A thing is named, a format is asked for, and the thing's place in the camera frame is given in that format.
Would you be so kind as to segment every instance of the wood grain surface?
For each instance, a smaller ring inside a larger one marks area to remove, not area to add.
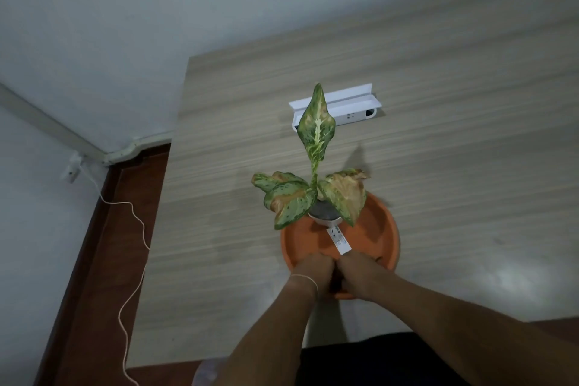
[[[392,12],[190,59],[130,366],[228,355],[279,292],[279,233],[250,178],[309,178],[287,103],[317,81],[372,82],[383,104],[337,127],[320,171],[371,171],[400,275],[526,321],[579,314],[579,0]],[[407,329],[339,308],[351,341]]]

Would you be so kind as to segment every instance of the wooden baseboard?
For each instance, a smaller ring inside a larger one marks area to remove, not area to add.
[[[106,179],[101,190],[103,198],[108,201],[114,199],[122,170],[139,165],[143,162],[143,159],[147,157],[168,153],[170,148],[171,144],[149,148],[143,150],[134,159],[112,165],[106,174]],[[72,270],[70,280],[68,281],[67,289],[64,292],[59,312],[56,315],[56,320],[54,321],[44,355],[40,361],[38,373],[34,381],[35,386],[54,385],[62,360],[62,354],[64,353],[72,324],[74,323],[78,302],[103,234],[109,208],[110,205],[98,199],[93,216],[90,219],[89,227],[86,230],[81,250],[76,258],[76,263]]]

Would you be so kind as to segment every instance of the forearm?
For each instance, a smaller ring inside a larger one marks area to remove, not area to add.
[[[315,298],[315,286],[310,281],[290,278],[236,346],[214,385],[293,385]]]
[[[471,384],[579,384],[576,346],[394,273],[382,275],[373,285],[373,300],[404,321]]]

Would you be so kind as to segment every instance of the orange plant saucer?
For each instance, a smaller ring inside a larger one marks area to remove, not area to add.
[[[353,250],[372,256],[389,270],[395,269],[400,255],[398,228],[390,211],[375,195],[368,193],[366,205],[354,227],[346,222],[340,223],[339,227]],[[281,252],[290,270],[314,252],[325,253],[334,259],[340,258],[326,227],[320,226],[307,215],[281,230]],[[344,290],[337,292],[334,297],[354,299]]]

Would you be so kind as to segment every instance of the white wall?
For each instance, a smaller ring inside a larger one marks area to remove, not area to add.
[[[0,154],[0,384],[28,386],[98,194],[83,176],[61,182],[72,151],[2,108]]]
[[[190,56],[392,1],[0,0],[0,81],[115,151],[174,129]]]

